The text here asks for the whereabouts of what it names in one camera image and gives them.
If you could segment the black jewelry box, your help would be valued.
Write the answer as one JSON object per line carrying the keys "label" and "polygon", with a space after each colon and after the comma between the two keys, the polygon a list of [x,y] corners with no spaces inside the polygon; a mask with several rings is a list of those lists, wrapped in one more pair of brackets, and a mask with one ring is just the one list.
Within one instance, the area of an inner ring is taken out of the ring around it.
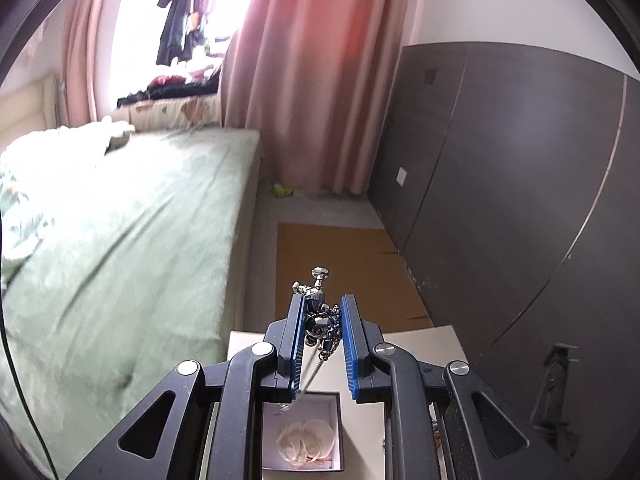
{"label": "black jewelry box", "polygon": [[307,392],[289,404],[262,406],[263,471],[336,474],[344,469],[338,392]]}

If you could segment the white shell dish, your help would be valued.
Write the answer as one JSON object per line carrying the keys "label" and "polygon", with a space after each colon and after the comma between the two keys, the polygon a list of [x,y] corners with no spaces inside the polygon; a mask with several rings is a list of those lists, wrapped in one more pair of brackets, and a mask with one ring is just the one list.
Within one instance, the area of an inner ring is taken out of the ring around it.
{"label": "white shell dish", "polygon": [[282,460],[294,468],[329,467],[333,463],[336,432],[324,419],[292,422],[277,437],[276,449]]}

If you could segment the flattened cardboard sheet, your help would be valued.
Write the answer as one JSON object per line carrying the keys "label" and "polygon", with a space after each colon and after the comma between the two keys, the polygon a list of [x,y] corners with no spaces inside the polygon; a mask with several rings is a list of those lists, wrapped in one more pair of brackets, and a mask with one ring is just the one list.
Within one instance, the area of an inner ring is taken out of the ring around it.
{"label": "flattened cardboard sheet", "polygon": [[311,224],[278,225],[276,315],[285,316],[292,284],[311,284],[311,271],[330,271],[324,281],[326,302],[356,298],[360,315],[384,333],[433,326],[399,252],[383,229],[339,228]]}

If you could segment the green covered bed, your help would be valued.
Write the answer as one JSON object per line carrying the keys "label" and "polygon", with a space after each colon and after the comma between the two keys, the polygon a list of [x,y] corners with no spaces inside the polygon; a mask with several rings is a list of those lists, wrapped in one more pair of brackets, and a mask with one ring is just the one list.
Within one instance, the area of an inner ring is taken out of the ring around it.
{"label": "green covered bed", "polygon": [[262,139],[190,103],[78,127],[54,81],[1,99],[1,428],[66,477],[178,362],[240,326]]}

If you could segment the yellow green floor item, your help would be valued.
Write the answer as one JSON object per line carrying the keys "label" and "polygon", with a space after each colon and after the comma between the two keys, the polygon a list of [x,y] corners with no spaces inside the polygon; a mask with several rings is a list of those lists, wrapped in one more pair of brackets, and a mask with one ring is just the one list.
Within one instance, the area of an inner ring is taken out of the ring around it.
{"label": "yellow green floor item", "polygon": [[292,197],[295,194],[295,190],[282,184],[274,184],[271,187],[271,193],[275,198],[287,198]]}

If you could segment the dark grey wardrobe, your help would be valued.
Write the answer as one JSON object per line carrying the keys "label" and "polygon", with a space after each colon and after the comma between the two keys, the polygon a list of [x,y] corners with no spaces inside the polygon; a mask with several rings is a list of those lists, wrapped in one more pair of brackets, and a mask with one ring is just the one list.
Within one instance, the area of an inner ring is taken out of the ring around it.
{"label": "dark grey wardrobe", "polygon": [[528,417],[568,344],[573,470],[637,478],[638,81],[520,44],[405,47],[369,197],[477,374]]}

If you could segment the clothes pile on sill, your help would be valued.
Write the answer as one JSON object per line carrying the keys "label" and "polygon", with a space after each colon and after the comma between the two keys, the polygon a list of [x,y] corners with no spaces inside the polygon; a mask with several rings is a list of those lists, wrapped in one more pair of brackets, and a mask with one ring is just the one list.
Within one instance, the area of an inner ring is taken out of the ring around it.
{"label": "clothes pile on sill", "polygon": [[161,65],[157,75],[144,89],[118,98],[116,107],[216,94],[223,60],[223,53],[209,55],[204,47],[198,47],[192,52],[190,60],[179,61],[174,58],[168,66]]}

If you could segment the pink curtain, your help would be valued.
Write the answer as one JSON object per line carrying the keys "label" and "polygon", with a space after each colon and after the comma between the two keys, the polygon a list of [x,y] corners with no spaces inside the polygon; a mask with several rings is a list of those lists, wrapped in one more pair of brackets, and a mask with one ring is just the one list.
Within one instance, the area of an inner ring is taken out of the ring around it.
{"label": "pink curtain", "polygon": [[408,0],[250,0],[222,63],[221,119],[262,134],[265,175],[363,193]]}

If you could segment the dark hanging clothes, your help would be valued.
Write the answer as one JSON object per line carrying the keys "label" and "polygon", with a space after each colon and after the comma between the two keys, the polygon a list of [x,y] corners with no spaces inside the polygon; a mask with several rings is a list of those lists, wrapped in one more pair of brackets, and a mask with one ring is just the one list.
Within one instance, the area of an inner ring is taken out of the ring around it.
{"label": "dark hanging clothes", "polygon": [[205,42],[204,25],[210,0],[158,0],[167,8],[167,18],[160,35],[156,64],[171,66],[173,60],[188,62],[193,50]]}

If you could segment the white wall socket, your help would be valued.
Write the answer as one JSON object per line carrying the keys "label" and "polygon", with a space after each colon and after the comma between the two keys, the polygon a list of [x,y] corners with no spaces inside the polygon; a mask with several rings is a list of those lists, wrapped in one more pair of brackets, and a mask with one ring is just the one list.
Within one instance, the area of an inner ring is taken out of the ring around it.
{"label": "white wall socket", "polygon": [[403,186],[405,184],[406,177],[407,171],[404,168],[399,167],[396,174],[396,182],[399,186]]}

